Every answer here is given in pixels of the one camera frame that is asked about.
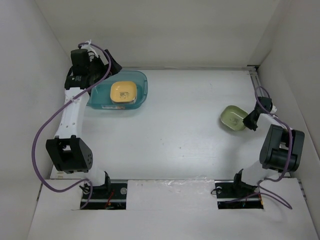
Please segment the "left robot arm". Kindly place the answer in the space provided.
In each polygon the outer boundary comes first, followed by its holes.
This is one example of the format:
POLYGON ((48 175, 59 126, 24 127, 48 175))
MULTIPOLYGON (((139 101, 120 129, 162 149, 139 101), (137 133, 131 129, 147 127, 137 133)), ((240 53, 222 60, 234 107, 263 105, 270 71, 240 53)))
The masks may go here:
POLYGON ((57 171, 90 180, 95 194, 104 199, 111 194, 111 185, 106 172, 94 166, 93 152, 81 137, 82 125, 92 89, 100 80, 118 74, 122 66, 111 55, 103 63, 94 49, 85 45, 72 50, 70 58, 72 66, 64 83, 66 107, 45 148, 57 171))

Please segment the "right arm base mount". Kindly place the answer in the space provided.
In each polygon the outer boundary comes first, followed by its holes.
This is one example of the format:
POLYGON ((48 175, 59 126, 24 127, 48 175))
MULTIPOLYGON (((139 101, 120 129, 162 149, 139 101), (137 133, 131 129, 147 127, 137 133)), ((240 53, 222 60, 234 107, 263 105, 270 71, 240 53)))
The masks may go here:
POLYGON ((255 188, 238 188, 232 182, 215 183, 210 192, 217 199, 219 210, 263 209, 261 196, 255 188))

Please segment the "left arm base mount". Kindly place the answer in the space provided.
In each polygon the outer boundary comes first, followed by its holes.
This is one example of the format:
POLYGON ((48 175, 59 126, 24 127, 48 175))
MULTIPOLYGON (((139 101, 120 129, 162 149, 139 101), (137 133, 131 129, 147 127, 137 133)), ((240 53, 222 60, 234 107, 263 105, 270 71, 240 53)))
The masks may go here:
POLYGON ((100 186, 94 186, 91 198, 90 185, 85 183, 80 186, 82 196, 80 208, 82 210, 125 210, 127 205, 127 180, 111 180, 105 175, 105 183, 100 186))

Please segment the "green plate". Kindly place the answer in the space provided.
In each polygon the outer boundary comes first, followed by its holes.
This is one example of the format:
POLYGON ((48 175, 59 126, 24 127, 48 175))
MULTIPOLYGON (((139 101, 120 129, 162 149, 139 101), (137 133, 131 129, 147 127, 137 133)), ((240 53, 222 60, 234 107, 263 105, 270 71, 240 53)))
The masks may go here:
POLYGON ((248 113, 236 105, 228 105, 220 114, 220 121, 223 125, 233 131, 243 131, 246 126, 243 123, 248 113))

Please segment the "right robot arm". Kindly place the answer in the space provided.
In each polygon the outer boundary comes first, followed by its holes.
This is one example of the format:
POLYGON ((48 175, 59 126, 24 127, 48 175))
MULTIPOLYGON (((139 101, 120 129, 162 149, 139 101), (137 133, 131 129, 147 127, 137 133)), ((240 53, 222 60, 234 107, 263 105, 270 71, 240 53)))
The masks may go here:
POLYGON ((261 115, 270 119, 270 126, 260 150, 259 159, 250 167, 241 169, 235 174, 231 191, 237 197, 252 194, 262 180, 272 181, 275 173, 280 181, 287 172, 295 172, 300 165, 305 133, 290 128, 274 114, 270 97, 256 97, 254 110, 244 118, 243 124, 250 130, 256 131, 261 115))

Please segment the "yellow plate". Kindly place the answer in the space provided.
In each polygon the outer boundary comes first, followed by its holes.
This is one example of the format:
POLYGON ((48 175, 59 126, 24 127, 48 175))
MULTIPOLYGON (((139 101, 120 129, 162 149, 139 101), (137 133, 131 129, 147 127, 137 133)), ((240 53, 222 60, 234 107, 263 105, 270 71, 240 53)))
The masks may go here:
POLYGON ((115 104, 132 104, 137 95, 137 85, 133 81, 117 81, 110 88, 110 99, 115 104))

